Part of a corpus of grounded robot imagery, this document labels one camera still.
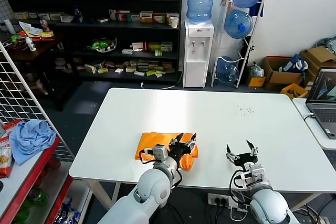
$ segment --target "paper cup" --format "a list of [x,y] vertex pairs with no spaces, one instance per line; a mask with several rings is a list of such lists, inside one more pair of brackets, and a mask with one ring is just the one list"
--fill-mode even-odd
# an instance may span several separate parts
[[170,26],[172,28],[177,28],[177,24],[179,23],[178,17],[170,17],[170,21],[171,21]]

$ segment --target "white desk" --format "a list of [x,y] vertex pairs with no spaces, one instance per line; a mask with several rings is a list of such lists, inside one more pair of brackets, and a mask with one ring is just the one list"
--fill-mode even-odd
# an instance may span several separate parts
[[[310,113],[306,106],[306,99],[304,98],[294,98],[293,103],[301,116],[306,116]],[[336,150],[336,140],[327,137],[319,123],[315,118],[307,118],[306,124],[309,127],[312,134],[315,136],[317,142],[321,145],[324,150]]]
[[181,186],[229,189],[237,167],[226,159],[226,144],[234,153],[249,152],[248,139],[274,190],[313,193],[300,204],[336,192],[334,168],[283,94],[110,89],[69,174],[94,183],[90,188],[108,209],[113,203],[97,181],[117,182],[117,189],[137,183],[152,164],[134,160],[135,151],[141,134],[153,131],[197,133],[199,158],[181,172]]

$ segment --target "orange cloth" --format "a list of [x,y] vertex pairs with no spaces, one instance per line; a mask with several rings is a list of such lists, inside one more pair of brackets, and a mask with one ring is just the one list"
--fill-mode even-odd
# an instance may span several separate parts
[[[151,133],[142,133],[138,149],[135,153],[135,159],[139,160],[139,152],[146,148],[153,148],[156,144],[164,144],[167,149],[169,150],[169,143],[171,139],[176,138],[179,133],[158,133],[158,132],[151,132]],[[185,133],[180,142],[185,143],[188,142],[194,133]],[[141,155],[144,161],[153,160],[154,157],[151,155],[146,155],[142,153]],[[194,147],[190,154],[185,154],[180,160],[180,166],[184,170],[190,170],[194,163],[194,158],[198,157],[198,147],[197,145]]]

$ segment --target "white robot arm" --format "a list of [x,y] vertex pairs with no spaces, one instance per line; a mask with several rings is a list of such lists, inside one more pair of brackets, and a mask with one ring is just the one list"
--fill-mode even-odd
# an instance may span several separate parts
[[295,218],[290,211],[285,198],[273,191],[270,182],[265,178],[265,169],[258,162],[258,148],[255,148],[252,143],[247,141],[251,152],[236,155],[231,152],[227,146],[226,157],[238,167],[242,173],[231,178],[230,193],[232,181],[240,180],[241,188],[246,188],[248,195],[252,198],[249,203],[253,216],[260,224],[299,224],[300,222]]
[[[187,142],[180,143],[183,134],[172,139],[169,148],[156,145],[153,149],[140,152],[155,157],[154,167],[141,175],[138,184],[116,204],[99,221],[99,224],[148,224],[149,218],[157,208],[162,208],[175,188],[182,180],[179,172],[180,159],[184,154],[190,154],[195,146],[196,134]],[[173,184],[176,173],[180,180]]]

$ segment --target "green bottle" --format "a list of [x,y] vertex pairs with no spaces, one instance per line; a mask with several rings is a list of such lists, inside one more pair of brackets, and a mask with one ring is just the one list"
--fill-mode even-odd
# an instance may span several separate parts
[[32,200],[35,206],[43,207],[48,204],[47,193],[39,188],[32,188],[27,198]]

